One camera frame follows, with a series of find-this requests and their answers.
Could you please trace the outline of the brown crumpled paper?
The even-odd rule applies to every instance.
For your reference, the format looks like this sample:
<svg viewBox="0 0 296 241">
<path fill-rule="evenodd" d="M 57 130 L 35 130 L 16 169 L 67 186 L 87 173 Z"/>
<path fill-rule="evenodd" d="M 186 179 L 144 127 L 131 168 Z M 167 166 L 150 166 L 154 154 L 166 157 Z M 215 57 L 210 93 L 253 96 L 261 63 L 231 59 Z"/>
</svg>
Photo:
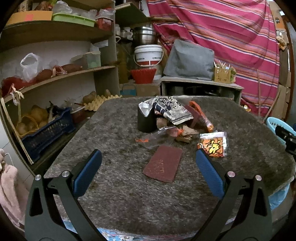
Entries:
<svg viewBox="0 0 296 241">
<path fill-rule="evenodd" d="M 178 136 L 175 137 L 175 140 L 178 142 L 190 143 L 192 137 L 198 136 L 199 132 L 193 128 L 188 127 L 187 125 L 183 125 L 178 130 Z"/>
</svg>

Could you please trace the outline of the orange square snack packet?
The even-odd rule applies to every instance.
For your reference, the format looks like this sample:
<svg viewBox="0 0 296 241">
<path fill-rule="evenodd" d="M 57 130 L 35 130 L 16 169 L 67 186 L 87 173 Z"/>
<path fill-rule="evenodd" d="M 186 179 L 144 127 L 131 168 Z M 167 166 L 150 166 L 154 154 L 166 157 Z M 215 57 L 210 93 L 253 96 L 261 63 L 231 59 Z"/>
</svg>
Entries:
<svg viewBox="0 0 296 241">
<path fill-rule="evenodd" d="M 225 157 L 227 152 L 227 133 L 213 132 L 200 134 L 197 149 L 203 149 L 210 157 Z"/>
</svg>

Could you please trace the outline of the light blue plastic basket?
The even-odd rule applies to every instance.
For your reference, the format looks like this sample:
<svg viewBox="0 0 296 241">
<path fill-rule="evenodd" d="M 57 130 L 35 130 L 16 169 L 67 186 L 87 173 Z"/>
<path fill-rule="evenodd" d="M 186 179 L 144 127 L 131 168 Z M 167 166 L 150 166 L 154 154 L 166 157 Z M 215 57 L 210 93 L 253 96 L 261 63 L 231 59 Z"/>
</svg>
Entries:
<svg viewBox="0 0 296 241">
<path fill-rule="evenodd" d="M 266 127 L 263 130 L 263 137 L 267 143 L 267 156 L 264 162 L 267 164 L 266 191 L 270 209 L 278 208 L 285 200 L 290 183 L 294 180 L 295 159 L 285 151 L 285 142 L 275 134 L 275 128 L 281 126 L 295 136 L 295 130 L 279 118 L 269 117 L 266 120 Z"/>
</svg>

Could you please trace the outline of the steel pot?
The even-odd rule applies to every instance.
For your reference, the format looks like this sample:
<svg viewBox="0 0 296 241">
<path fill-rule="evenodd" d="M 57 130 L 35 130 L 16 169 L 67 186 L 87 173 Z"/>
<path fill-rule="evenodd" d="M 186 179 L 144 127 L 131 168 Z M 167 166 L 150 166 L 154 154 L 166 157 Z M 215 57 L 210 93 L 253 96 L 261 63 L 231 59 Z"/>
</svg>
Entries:
<svg viewBox="0 0 296 241">
<path fill-rule="evenodd" d="M 136 27 L 132 29 L 132 41 L 137 45 L 153 45 L 157 43 L 156 31 L 150 27 Z"/>
</svg>

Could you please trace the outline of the red striped cloth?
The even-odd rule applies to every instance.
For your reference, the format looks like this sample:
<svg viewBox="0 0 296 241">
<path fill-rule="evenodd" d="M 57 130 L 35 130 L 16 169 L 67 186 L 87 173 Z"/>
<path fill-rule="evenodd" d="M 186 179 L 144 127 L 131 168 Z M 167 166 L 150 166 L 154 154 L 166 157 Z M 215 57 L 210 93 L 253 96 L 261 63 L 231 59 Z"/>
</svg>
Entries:
<svg viewBox="0 0 296 241">
<path fill-rule="evenodd" d="M 149 15 L 172 18 L 155 23 L 170 51 L 176 39 L 209 48 L 217 63 L 236 70 L 241 103 L 265 116 L 278 92 L 280 54 L 267 1 L 148 1 Z"/>
</svg>

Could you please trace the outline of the dark blue plastic crate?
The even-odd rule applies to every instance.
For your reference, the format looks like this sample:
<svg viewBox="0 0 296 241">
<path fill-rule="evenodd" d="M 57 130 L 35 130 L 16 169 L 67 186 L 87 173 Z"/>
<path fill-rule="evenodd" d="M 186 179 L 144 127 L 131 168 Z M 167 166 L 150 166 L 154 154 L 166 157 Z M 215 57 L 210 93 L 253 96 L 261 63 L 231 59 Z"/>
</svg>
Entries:
<svg viewBox="0 0 296 241">
<path fill-rule="evenodd" d="M 21 138 L 24 148 L 33 163 L 37 162 L 42 153 L 63 135 L 74 131 L 75 123 L 71 115 L 71 108 L 59 108 L 54 106 L 53 113 L 57 117 L 34 133 Z"/>
</svg>

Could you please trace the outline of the grey low cabinet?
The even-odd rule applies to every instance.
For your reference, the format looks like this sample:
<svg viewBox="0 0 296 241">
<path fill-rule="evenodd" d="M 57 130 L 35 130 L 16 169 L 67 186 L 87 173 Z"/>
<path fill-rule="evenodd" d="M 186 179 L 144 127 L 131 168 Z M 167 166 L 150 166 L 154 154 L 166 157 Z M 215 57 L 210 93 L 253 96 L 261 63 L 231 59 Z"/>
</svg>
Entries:
<svg viewBox="0 0 296 241">
<path fill-rule="evenodd" d="M 225 84 L 210 80 L 165 76 L 161 81 L 161 95 L 227 97 L 237 104 L 241 102 L 243 87 L 235 83 Z"/>
</svg>

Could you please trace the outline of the red plastic basket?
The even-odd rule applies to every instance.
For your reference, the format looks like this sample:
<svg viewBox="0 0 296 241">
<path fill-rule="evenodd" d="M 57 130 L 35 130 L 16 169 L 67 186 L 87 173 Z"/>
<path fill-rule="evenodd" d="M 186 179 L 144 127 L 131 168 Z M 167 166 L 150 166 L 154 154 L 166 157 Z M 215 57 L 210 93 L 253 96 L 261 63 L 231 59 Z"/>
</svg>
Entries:
<svg viewBox="0 0 296 241">
<path fill-rule="evenodd" d="M 130 73 L 133 77 L 133 80 L 136 84 L 150 84 L 153 82 L 156 68 L 146 68 L 146 69 L 138 69 L 138 70 L 130 70 Z"/>
</svg>

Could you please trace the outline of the egg carton tray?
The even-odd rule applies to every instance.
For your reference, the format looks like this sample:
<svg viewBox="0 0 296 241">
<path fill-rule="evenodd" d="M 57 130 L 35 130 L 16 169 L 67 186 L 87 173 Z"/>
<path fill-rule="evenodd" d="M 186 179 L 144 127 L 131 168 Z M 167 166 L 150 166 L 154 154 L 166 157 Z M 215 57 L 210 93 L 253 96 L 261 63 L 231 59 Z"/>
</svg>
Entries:
<svg viewBox="0 0 296 241">
<path fill-rule="evenodd" d="M 88 111 L 96 112 L 104 102 L 111 100 L 111 99 L 121 98 L 121 97 L 122 97 L 121 95 L 111 95 L 109 97 L 105 97 L 103 95 L 97 96 L 97 97 L 95 97 L 95 99 L 92 102 L 84 103 L 84 109 L 88 110 Z"/>
</svg>

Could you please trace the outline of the black cup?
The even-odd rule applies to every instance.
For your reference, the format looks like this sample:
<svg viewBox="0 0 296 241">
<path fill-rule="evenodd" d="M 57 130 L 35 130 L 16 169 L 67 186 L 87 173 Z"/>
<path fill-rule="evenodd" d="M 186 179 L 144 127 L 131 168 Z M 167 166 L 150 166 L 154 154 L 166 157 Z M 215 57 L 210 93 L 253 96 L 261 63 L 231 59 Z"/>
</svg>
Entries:
<svg viewBox="0 0 296 241">
<path fill-rule="evenodd" d="M 137 108 L 137 129 L 143 133 L 152 133 L 158 130 L 154 109 L 145 117 L 140 108 Z"/>
</svg>

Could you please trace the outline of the orange snack wrapper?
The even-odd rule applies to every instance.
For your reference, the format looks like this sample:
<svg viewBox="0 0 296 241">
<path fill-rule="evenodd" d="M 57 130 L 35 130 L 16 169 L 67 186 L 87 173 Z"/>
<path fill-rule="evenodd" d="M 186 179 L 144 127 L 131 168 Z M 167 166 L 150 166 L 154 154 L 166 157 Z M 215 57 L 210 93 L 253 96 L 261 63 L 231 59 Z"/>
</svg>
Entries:
<svg viewBox="0 0 296 241">
<path fill-rule="evenodd" d="M 205 122 L 205 125 L 207 127 L 208 132 L 210 132 L 210 133 L 213 132 L 214 126 L 210 122 L 210 120 L 206 117 L 206 115 L 202 111 L 202 109 L 199 106 L 199 104 L 197 104 L 195 101 L 189 101 L 189 106 L 191 106 L 192 108 L 194 108 L 200 114 L 200 116 L 202 117 L 203 121 Z"/>
</svg>

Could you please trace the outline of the pink towel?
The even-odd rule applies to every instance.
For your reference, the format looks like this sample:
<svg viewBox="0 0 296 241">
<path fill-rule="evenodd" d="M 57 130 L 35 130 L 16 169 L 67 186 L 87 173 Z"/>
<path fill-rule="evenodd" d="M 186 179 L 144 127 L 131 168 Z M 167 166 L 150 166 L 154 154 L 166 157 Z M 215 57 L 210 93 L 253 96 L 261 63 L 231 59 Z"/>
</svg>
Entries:
<svg viewBox="0 0 296 241">
<path fill-rule="evenodd" d="M 24 234 L 29 192 L 19 179 L 17 168 L 7 164 L 5 156 L 4 150 L 1 150 L 1 206 L 16 229 Z"/>
</svg>

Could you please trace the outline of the yellow cardboard box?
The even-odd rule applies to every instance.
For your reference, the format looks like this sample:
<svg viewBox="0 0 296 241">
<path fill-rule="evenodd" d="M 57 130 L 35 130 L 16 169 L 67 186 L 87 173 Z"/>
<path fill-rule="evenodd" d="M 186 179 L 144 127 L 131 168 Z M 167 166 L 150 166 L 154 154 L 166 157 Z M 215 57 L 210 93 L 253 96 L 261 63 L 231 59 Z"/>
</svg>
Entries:
<svg viewBox="0 0 296 241">
<path fill-rule="evenodd" d="M 52 11 L 22 11 L 14 13 L 6 23 L 6 27 L 22 22 L 50 21 L 52 19 L 52 15 Z"/>
</svg>

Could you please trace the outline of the white plastic bag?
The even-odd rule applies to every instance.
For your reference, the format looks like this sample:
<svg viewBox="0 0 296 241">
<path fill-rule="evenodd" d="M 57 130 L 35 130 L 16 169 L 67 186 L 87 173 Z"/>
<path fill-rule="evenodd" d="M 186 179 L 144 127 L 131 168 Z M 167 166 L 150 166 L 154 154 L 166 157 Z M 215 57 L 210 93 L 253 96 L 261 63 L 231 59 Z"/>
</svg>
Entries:
<svg viewBox="0 0 296 241">
<path fill-rule="evenodd" d="M 30 82 L 43 70 L 43 59 L 34 53 L 27 54 L 20 62 L 23 79 Z"/>
</svg>

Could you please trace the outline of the clear plastic container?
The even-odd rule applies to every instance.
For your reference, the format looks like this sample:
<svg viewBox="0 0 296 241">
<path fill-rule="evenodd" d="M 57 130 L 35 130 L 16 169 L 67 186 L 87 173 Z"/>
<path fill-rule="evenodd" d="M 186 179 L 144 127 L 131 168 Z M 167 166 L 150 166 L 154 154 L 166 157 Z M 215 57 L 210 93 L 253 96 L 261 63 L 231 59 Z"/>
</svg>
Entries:
<svg viewBox="0 0 296 241">
<path fill-rule="evenodd" d="M 92 51 L 71 58 L 70 62 L 81 66 L 83 69 L 101 67 L 101 52 Z"/>
</svg>

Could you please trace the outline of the white plastic bucket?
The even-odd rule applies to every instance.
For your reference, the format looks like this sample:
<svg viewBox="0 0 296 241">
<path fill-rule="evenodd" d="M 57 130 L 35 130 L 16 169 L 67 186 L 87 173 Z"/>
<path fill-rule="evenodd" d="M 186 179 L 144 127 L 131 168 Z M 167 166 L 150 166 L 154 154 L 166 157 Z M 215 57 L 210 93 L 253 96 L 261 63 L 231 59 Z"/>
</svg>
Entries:
<svg viewBox="0 0 296 241">
<path fill-rule="evenodd" d="M 151 67 L 161 63 L 164 51 L 161 45 L 141 45 L 134 50 L 134 62 L 140 67 Z"/>
</svg>

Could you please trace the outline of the red orange plastic wrapper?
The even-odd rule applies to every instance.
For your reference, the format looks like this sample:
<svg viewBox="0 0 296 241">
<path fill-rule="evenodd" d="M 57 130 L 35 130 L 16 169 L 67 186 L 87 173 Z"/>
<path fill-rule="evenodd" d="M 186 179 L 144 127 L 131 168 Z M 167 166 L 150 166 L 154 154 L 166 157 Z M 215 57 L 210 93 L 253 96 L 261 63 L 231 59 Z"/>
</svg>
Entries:
<svg viewBox="0 0 296 241">
<path fill-rule="evenodd" d="M 148 138 L 144 138 L 144 139 L 136 138 L 135 141 L 138 143 L 147 143 L 147 142 L 149 142 L 149 139 Z"/>
</svg>

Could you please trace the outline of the wooden chopstick holder box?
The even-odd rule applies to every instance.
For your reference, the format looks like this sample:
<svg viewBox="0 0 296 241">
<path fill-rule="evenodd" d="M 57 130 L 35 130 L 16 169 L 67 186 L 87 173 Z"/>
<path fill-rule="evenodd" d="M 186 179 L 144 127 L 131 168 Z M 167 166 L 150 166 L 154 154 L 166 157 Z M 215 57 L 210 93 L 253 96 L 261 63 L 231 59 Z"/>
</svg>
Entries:
<svg viewBox="0 0 296 241">
<path fill-rule="evenodd" d="M 230 84 L 231 83 L 231 70 L 230 65 L 219 61 L 217 64 L 214 61 L 214 81 L 218 83 Z"/>
</svg>

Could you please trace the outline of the dark red scouring pad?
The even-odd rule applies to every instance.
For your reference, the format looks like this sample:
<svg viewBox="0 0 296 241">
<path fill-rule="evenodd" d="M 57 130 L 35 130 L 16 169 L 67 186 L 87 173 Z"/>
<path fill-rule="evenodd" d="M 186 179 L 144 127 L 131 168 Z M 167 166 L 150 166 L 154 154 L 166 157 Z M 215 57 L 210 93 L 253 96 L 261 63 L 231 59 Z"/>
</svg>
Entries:
<svg viewBox="0 0 296 241">
<path fill-rule="evenodd" d="M 183 150 L 176 147 L 161 145 L 143 170 L 149 178 L 172 183 L 181 160 Z"/>
</svg>

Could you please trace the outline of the green plastic tray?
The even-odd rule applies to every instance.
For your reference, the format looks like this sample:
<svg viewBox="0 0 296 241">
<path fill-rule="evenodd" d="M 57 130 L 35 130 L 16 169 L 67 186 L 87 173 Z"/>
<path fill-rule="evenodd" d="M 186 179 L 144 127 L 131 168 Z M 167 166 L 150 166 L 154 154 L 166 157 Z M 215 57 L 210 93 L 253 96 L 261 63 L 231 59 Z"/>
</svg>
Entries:
<svg viewBox="0 0 296 241">
<path fill-rule="evenodd" d="M 77 16 L 77 15 L 71 15 L 71 14 L 65 14 L 65 13 L 55 13 L 52 15 L 53 21 L 60 21 L 60 22 L 68 22 L 68 23 L 75 23 L 75 24 L 81 24 L 86 25 L 89 27 L 94 27 L 96 21 L 85 18 L 83 16 Z"/>
</svg>

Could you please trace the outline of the grey cushion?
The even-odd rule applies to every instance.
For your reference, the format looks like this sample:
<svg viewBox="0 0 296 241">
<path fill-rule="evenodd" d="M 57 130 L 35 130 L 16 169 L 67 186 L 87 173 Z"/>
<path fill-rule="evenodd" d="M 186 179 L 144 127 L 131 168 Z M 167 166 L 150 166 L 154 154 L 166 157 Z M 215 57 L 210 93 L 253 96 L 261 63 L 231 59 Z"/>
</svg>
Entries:
<svg viewBox="0 0 296 241">
<path fill-rule="evenodd" d="M 213 50 L 198 44 L 175 40 L 170 51 L 164 75 L 201 80 L 214 78 Z"/>
</svg>

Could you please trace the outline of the wooden shelf unit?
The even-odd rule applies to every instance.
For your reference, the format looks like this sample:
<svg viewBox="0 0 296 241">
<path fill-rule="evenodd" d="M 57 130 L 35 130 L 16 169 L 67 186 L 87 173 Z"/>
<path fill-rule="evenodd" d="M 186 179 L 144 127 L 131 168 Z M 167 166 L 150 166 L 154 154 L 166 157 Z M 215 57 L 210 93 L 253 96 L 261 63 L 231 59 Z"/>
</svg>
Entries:
<svg viewBox="0 0 296 241">
<path fill-rule="evenodd" d="M 72 15 L 101 13 L 114 9 L 113 1 L 65 1 Z M 31 171 L 48 161 L 77 130 L 79 107 L 108 92 L 119 94 L 114 27 L 96 17 L 95 26 L 60 22 L 31 21 L 6 27 L 12 14 L 22 11 L 60 10 L 59 1 L 1 1 L 1 112 L 8 127 L 11 145 L 20 161 Z M 83 69 L 71 58 L 87 52 L 101 52 L 101 67 Z M 30 82 L 23 79 L 21 60 L 29 53 L 43 59 L 43 70 Z M 53 121 L 54 106 L 71 108 L 75 129 L 63 135 L 33 163 L 21 138 Z"/>
</svg>

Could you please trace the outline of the navy white noodle wrapper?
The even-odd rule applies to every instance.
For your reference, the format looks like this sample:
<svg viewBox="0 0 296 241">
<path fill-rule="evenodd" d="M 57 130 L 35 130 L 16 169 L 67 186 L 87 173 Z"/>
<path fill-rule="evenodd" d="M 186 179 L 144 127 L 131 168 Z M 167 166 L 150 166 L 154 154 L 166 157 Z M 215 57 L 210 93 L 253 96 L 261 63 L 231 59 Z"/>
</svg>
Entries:
<svg viewBox="0 0 296 241">
<path fill-rule="evenodd" d="M 180 102 L 170 96 L 153 97 L 142 101 L 138 107 L 144 117 L 148 117 L 150 113 L 161 115 L 175 126 L 194 118 Z"/>
</svg>

